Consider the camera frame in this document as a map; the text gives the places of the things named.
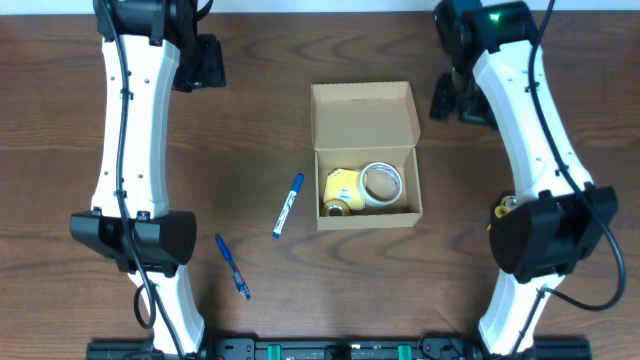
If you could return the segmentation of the cardboard box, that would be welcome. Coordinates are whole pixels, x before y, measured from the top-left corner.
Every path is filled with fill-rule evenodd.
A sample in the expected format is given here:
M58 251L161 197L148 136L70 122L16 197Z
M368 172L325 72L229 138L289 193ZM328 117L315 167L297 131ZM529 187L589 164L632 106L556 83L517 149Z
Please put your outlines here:
M420 126L407 81L311 86L311 134L315 155L316 220L319 230L412 227L423 215L416 158ZM392 205L324 217L327 176L335 169L362 171L372 162L395 167L403 192Z

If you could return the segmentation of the white masking tape roll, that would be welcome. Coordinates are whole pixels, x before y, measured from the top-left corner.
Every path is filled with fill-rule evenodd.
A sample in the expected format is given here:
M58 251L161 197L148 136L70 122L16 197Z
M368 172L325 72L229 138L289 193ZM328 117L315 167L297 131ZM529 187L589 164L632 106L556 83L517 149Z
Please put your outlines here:
M357 189L366 206L385 207L402 195L403 181L398 170L385 162L372 162L360 172Z

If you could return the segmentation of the yellow clear tape roll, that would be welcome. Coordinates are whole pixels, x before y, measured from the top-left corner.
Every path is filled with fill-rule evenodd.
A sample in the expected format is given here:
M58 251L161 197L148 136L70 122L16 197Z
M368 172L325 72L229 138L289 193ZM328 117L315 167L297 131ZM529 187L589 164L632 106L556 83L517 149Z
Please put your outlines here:
M324 217L346 217L350 215L350 207L340 199L332 199L323 205L322 215Z

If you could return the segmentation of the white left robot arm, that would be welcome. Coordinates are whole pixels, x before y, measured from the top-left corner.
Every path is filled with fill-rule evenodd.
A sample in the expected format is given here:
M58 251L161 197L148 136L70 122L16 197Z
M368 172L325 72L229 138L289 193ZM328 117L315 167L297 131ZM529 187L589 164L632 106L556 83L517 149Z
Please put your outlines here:
M166 181L169 103L226 83L219 40L202 34L209 6L195 0L94 3L106 70L100 175L87 211L70 219L79 243L134 283L134 314L153 337L98 342L91 359L210 359L212 345L191 288L195 215L171 207Z

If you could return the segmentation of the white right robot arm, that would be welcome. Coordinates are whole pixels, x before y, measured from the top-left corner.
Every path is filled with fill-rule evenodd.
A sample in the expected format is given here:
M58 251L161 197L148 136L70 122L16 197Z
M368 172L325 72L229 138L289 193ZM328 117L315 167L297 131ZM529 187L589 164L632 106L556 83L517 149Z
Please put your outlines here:
M543 62L545 22L526 3L486 6L442 0L433 12L452 69L436 86L430 115L456 114L498 130L514 188L491 208L488 234L499 274L478 324L470 359L588 359L581 338L536 338L535 327L561 282L600 240L615 191L597 186L576 155L554 103Z

